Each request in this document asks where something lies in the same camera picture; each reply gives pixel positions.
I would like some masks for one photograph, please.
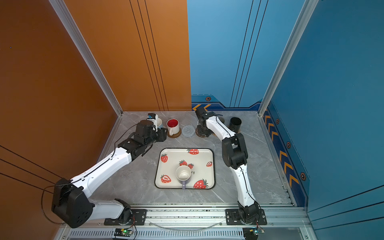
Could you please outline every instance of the round coaster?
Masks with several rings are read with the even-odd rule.
[[[193,135],[195,135],[195,128],[191,125],[185,126],[181,130],[181,134],[184,137],[192,137]]]
[[[196,130],[195,130],[195,134],[196,134],[198,137],[207,137],[207,136],[200,136],[200,135],[199,135],[199,132],[197,131],[197,128],[196,128]]]
[[[167,136],[170,137],[170,138],[177,138],[180,135],[181,135],[181,129],[180,129],[180,131],[178,133],[173,134],[172,136],[170,136],[169,133],[167,133]]]

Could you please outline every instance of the yellow chevron stripe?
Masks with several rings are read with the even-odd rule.
[[[295,182],[297,182],[297,184],[300,184],[299,183],[299,180],[297,180],[294,176],[292,176],[291,174],[289,175],[289,186],[292,187],[292,180],[294,180]]]
[[[274,127],[274,125],[272,123],[268,123],[268,132],[270,132],[271,126]]]
[[[208,104],[207,106],[204,107],[204,109],[207,111],[207,107],[211,106],[211,104]]]
[[[283,151],[280,150],[280,162],[281,162],[281,156],[282,156],[282,155],[288,157],[287,154],[286,154],[285,152],[283,152]]]
[[[265,116],[265,125],[266,125],[266,119],[271,118],[271,116]]]
[[[287,174],[287,167],[289,167],[290,169],[293,170],[292,166],[290,164],[288,164],[287,162],[284,162],[284,172],[285,174]]]
[[[277,132],[272,131],[272,142],[273,142],[273,136],[274,136],[274,135],[279,136],[279,135],[277,134]]]
[[[194,108],[192,108],[193,111],[196,111],[196,109],[197,109],[198,107],[200,107],[200,106],[201,106],[201,104],[196,105]]]

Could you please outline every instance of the black cup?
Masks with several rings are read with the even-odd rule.
[[[235,133],[239,133],[240,132],[240,125],[241,125],[241,119],[240,118],[237,118],[237,117],[233,117],[231,118],[231,120],[229,121],[229,126],[228,128],[235,132]]]

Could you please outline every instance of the blue wall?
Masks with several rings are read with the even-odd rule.
[[[319,1],[271,104],[310,178],[321,240],[378,239],[362,226],[383,224],[370,219],[384,216],[384,187],[369,191],[384,184],[383,76],[384,3]]]
[[[213,95],[227,108],[260,101],[303,3],[188,0],[192,95]]]

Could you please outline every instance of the robotic arm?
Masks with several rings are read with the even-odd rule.
[[[166,138],[166,128],[158,129],[149,120],[140,121],[136,131],[103,160],[71,180],[63,178],[55,184],[52,211],[71,228],[79,227],[88,220],[103,218],[116,219],[119,224],[125,225],[131,219],[131,207],[126,202],[121,199],[93,200],[90,196],[117,170],[143,156],[153,143],[164,142]]]
[[[229,130],[220,122],[217,114],[206,112],[204,108],[195,111],[200,125],[198,135],[215,134],[222,141],[222,155],[235,178],[240,219],[244,224],[252,224],[261,213],[252,194],[247,173],[248,152],[241,133]],[[90,199],[92,193],[117,170],[143,156],[155,142],[167,138],[166,128],[157,128],[156,114],[148,114],[147,120],[140,121],[136,131],[118,144],[118,147],[90,169],[73,177],[61,179],[55,184],[52,211],[71,228],[76,228],[88,220],[111,218],[120,225],[131,219],[131,207],[121,199],[112,201]]]
[[[236,182],[238,213],[244,224],[251,224],[259,216],[261,208],[255,200],[248,179],[248,152],[243,135],[228,129],[214,112],[198,108],[195,113],[200,124],[197,126],[198,135],[209,137],[214,133],[221,140],[224,163],[230,167]]]

